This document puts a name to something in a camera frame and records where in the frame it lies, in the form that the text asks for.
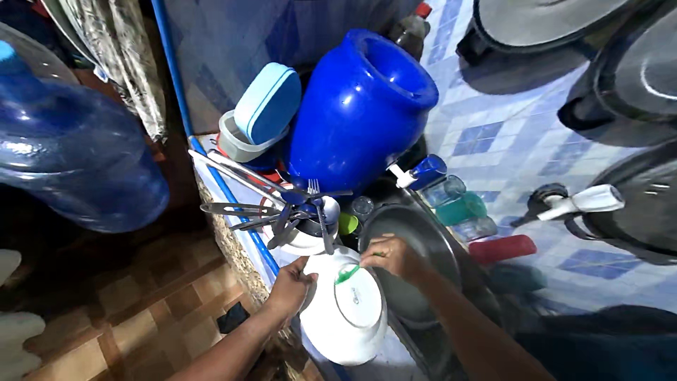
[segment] hand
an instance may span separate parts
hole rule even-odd
[[[359,265],[383,267],[410,283],[421,277],[428,267],[425,259],[421,258],[406,241],[391,233],[372,238],[369,247],[362,253]]]
[[[284,324],[296,315],[305,301],[308,288],[318,280],[318,275],[315,273],[303,274],[308,258],[299,257],[280,269],[270,296],[263,305],[263,308],[277,316]]]

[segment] green cup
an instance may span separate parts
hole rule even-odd
[[[453,226],[469,218],[486,217],[487,207],[476,193],[465,192],[461,198],[438,206],[435,214],[444,226]]]

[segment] blue pipe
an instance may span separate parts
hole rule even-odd
[[[174,91],[176,92],[176,98],[179,100],[179,111],[181,111],[181,120],[183,121],[183,129],[185,135],[188,137],[191,146],[195,151],[202,155],[206,155],[204,148],[200,144],[200,141],[193,135],[193,126],[190,122],[190,116],[188,111],[188,104],[185,102],[185,93],[183,92],[183,84],[181,83],[181,74],[179,73],[179,67],[176,64],[176,57],[174,52],[174,46],[171,43],[171,36],[169,35],[169,24],[167,23],[167,11],[162,0],[152,0],[153,10],[155,11],[155,18],[158,23],[158,29],[160,29],[160,39],[162,40],[162,47],[165,49],[165,57],[167,58],[167,64],[169,65],[169,72],[171,74],[172,84],[174,85]],[[212,167],[209,168],[209,173],[214,177],[219,188],[223,191],[225,198],[228,199],[230,203],[237,203],[238,200],[233,195],[233,192],[230,191],[228,185],[223,181],[221,174]],[[248,222],[247,217],[240,217],[240,221]],[[266,262],[270,270],[277,277],[280,272],[280,267],[278,263],[275,262],[275,258],[270,254],[268,248],[261,240],[261,237],[255,230],[249,230],[249,235],[252,237],[254,244],[259,249],[263,260]]]

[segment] light blue container lid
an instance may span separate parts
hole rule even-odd
[[[252,144],[280,135],[299,109],[301,80],[294,69],[270,62],[235,106],[235,124]]]

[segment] green scrub brush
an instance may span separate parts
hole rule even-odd
[[[374,253],[374,255],[382,257],[383,253]],[[353,274],[355,274],[357,272],[357,270],[359,270],[358,264],[356,264],[355,267],[353,267],[353,269],[350,270],[350,271],[343,271],[343,270],[339,271],[338,277],[336,278],[334,285],[338,285],[338,284],[341,284],[341,283],[347,281],[348,279],[350,279],[350,277],[353,276]]]

